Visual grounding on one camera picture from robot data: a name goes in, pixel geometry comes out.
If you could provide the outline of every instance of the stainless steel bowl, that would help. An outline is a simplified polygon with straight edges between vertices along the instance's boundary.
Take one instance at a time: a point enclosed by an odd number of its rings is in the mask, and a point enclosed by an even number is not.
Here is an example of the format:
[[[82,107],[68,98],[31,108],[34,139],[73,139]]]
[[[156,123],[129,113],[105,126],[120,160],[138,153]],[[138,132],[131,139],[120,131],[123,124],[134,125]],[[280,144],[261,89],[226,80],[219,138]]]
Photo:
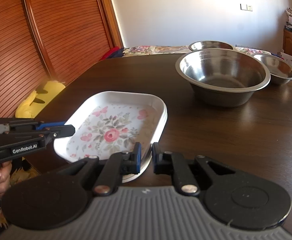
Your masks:
[[[196,41],[188,46],[191,51],[201,49],[235,49],[232,45],[221,41]]]
[[[254,58],[262,62],[271,73],[271,83],[283,85],[292,80],[292,66],[288,65],[285,60],[268,55],[268,54],[254,54]]]
[[[187,53],[176,70],[190,82],[197,98],[215,106],[234,107],[268,85],[268,68],[253,57],[230,49],[203,49]]]

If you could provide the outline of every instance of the wall socket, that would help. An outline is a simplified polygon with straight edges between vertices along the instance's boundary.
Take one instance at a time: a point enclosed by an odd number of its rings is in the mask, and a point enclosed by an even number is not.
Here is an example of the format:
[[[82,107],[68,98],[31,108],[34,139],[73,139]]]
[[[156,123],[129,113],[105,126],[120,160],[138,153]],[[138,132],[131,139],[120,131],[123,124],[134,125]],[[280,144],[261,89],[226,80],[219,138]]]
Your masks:
[[[244,11],[251,11],[252,12],[253,11],[253,6],[241,3],[240,4],[240,9],[244,10]]]

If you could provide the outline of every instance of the patterned fabric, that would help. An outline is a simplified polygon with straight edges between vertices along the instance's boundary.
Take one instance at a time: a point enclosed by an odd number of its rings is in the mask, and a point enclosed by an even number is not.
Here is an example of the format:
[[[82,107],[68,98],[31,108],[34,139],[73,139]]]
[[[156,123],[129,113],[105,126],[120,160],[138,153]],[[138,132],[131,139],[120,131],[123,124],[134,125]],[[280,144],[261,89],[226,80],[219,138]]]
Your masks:
[[[188,53],[188,46],[138,46],[124,49],[124,57],[153,54]]]
[[[241,47],[235,47],[235,49],[239,52],[243,52],[249,55],[255,54],[255,53],[263,53],[263,54],[268,54],[271,55],[270,52],[265,51],[265,50],[259,50],[259,49],[249,49],[249,48],[241,48]]]
[[[26,160],[18,161],[12,164],[12,171],[10,177],[10,185],[13,186],[21,181],[34,178],[39,173]],[[8,222],[4,218],[0,208],[0,233],[8,228]]]
[[[241,48],[236,47],[237,51],[252,55],[255,53],[265,53],[271,55],[270,52],[265,50],[258,50],[258,49],[249,49],[249,48]],[[170,47],[170,46],[138,46],[138,47],[131,47],[124,49],[124,57],[130,56],[140,56],[140,55],[154,55],[154,54],[175,54],[175,53],[188,53],[190,50],[188,46],[177,46],[177,47]]]

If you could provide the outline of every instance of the light switch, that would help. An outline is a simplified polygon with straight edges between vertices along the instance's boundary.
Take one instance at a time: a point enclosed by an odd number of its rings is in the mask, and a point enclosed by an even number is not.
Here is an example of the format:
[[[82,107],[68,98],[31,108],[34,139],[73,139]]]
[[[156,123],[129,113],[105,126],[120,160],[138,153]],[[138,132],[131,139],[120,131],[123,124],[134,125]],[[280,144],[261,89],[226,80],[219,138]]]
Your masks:
[[[240,9],[247,11],[247,4],[240,4]]]

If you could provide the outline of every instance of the red cloth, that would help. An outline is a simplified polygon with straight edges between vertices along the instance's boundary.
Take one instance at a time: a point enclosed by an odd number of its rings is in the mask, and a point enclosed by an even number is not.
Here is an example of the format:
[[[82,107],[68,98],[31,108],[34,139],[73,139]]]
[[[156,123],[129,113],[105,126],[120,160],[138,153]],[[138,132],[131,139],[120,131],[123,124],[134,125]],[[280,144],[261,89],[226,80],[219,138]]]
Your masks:
[[[101,59],[100,59],[99,61],[108,58],[111,54],[113,54],[113,53],[116,52],[117,50],[119,50],[119,47],[118,47],[118,46],[116,46],[116,47],[110,49],[107,53],[105,53],[105,55],[103,55],[103,56],[101,57]]]

